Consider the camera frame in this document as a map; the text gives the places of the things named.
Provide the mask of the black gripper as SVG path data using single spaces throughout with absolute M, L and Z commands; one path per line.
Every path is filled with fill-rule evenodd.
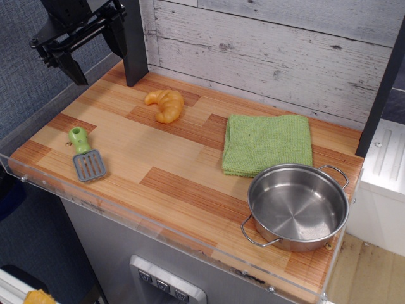
M 43 1 L 47 21 L 31 38 L 30 47 L 37 50 L 44 63 L 58 66 L 78 86 L 87 79 L 71 53 L 99 34 L 110 50 L 126 57 L 125 7 L 119 1 Z

